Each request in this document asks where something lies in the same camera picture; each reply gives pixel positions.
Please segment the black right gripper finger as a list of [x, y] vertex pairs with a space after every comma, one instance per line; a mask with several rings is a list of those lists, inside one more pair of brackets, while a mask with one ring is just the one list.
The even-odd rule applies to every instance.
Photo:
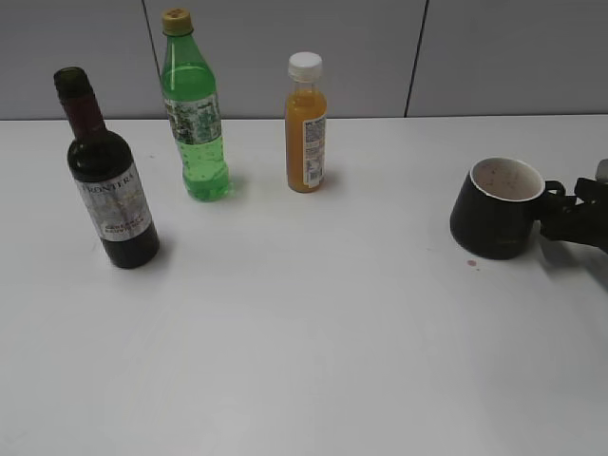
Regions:
[[541, 218], [541, 235], [553, 241], [565, 241], [607, 249], [607, 205], [590, 201]]
[[578, 178], [574, 187], [574, 194], [567, 195], [561, 182], [547, 180], [545, 182], [544, 200], [552, 205], [576, 205], [579, 200], [582, 204], [606, 204], [607, 184], [598, 180]]

